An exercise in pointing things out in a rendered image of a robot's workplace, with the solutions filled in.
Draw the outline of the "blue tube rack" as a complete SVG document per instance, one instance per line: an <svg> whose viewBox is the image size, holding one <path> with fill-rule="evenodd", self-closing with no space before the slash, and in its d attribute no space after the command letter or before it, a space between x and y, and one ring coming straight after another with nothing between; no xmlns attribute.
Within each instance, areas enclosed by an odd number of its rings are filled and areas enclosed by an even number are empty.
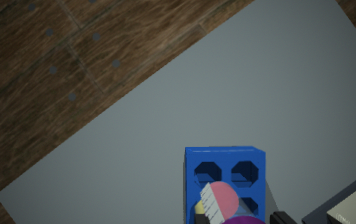
<svg viewBox="0 0 356 224"><path fill-rule="evenodd" d="M266 152L253 146L185 147L186 224L194 224L202 188L215 181L230 184L265 222Z"/></svg>

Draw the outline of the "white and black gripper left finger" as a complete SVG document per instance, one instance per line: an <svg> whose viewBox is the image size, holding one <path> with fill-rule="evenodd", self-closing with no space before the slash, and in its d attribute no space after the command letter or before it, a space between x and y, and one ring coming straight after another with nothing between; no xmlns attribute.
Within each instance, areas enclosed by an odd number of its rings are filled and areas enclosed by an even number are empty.
<svg viewBox="0 0 356 224"><path fill-rule="evenodd" d="M194 224L210 224L209 217L204 214L194 214Z"/></svg>

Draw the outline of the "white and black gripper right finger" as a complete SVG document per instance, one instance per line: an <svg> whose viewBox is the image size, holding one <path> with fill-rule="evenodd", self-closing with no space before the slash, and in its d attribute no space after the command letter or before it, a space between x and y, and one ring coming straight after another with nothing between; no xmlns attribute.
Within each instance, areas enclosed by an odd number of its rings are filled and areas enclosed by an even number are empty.
<svg viewBox="0 0 356 224"><path fill-rule="evenodd" d="M276 211L270 215L270 224L297 224L286 212Z"/></svg>

